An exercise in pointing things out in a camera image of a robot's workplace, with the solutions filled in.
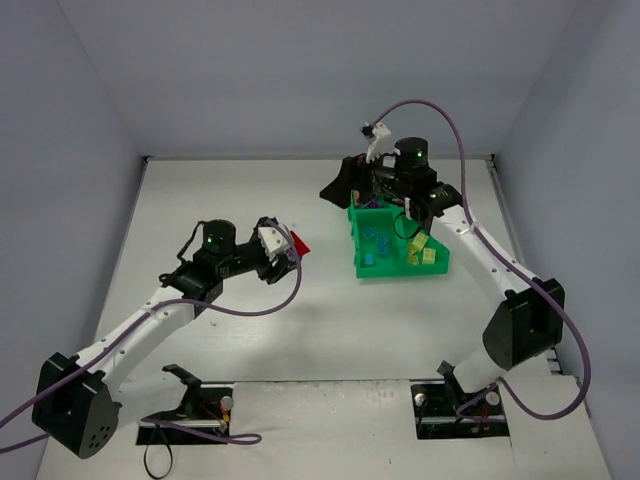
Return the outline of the teal small lego brick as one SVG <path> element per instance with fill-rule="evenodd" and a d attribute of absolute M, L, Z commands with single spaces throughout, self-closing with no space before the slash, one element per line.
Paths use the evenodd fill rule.
<path fill-rule="evenodd" d="M 362 230 L 362 236 L 365 240 L 372 240 L 377 237 L 377 231 L 373 227 L 367 226 Z"/>

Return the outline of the teal long lego brick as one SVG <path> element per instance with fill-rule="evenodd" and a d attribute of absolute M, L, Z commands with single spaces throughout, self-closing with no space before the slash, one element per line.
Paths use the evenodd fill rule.
<path fill-rule="evenodd" d="M 376 254 L 386 257 L 390 254 L 390 236 L 386 232 L 378 232 L 376 234 Z"/>

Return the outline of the lime green small lego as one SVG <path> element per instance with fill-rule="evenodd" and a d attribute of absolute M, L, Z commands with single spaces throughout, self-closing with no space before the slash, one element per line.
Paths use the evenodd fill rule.
<path fill-rule="evenodd" d="M 437 251 L 434 248 L 425 247 L 421 250 L 421 264 L 435 265 L 437 260 Z"/>

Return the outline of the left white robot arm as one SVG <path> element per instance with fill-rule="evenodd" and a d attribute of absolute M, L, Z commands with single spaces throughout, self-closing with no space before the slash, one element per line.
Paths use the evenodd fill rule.
<path fill-rule="evenodd" d="M 227 220 L 201 221 L 202 238 L 191 259 L 160 276 L 154 294 L 127 320 L 71 357 L 52 355 L 42 366 L 32 421 L 80 459 L 96 455 L 128 424 L 200 411 L 202 382 L 169 364 L 146 379 L 130 375 L 157 347 L 200 314 L 216 307 L 226 280 L 254 273 L 268 285 L 299 273 L 309 247 L 274 218 L 257 221 L 248 241 L 236 241 Z"/>

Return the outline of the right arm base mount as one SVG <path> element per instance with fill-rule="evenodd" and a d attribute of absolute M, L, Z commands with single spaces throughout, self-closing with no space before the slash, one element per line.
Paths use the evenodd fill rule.
<path fill-rule="evenodd" d="M 509 426 L 496 386 L 476 394 L 461 394 L 440 381 L 410 385 L 418 440 L 507 438 Z"/>

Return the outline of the lime green lego brick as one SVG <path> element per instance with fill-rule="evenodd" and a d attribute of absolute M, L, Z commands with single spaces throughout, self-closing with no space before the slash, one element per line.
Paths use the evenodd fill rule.
<path fill-rule="evenodd" d="M 414 255 L 422 251 L 425 248 L 428 240 L 429 236 L 427 234 L 425 234 L 424 232 L 418 232 L 408 244 L 408 253 L 410 255 Z"/>

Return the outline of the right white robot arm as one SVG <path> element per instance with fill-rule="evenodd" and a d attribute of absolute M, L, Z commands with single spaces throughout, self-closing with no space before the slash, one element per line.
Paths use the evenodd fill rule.
<path fill-rule="evenodd" d="M 391 166 L 363 155 L 346 157 L 320 196 L 342 209 L 354 193 L 364 202 L 383 198 L 401 204 L 482 288 L 495 311 L 479 345 L 464 361 L 439 370 L 459 392 L 472 394 L 560 342 L 563 321 L 549 303 L 563 304 L 565 292 L 557 280 L 542 281 L 501 247 L 482 243 L 478 226 L 465 216 L 461 194 L 429 166 L 427 146 L 419 137 L 397 141 Z"/>

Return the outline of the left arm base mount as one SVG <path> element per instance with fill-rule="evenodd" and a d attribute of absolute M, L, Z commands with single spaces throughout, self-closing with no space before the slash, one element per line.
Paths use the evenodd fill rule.
<path fill-rule="evenodd" d="M 233 386 L 231 384 L 204 384 L 201 399 L 189 413 L 180 410 L 159 412 L 154 419 L 175 423 L 200 433 L 227 436 L 230 434 L 231 409 L 233 408 Z M 219 440 L 210 440 L 182 430 L 151 423 L 141 423 L 137 427 L 137 446 L 195 446 L 222 445 Z"/>

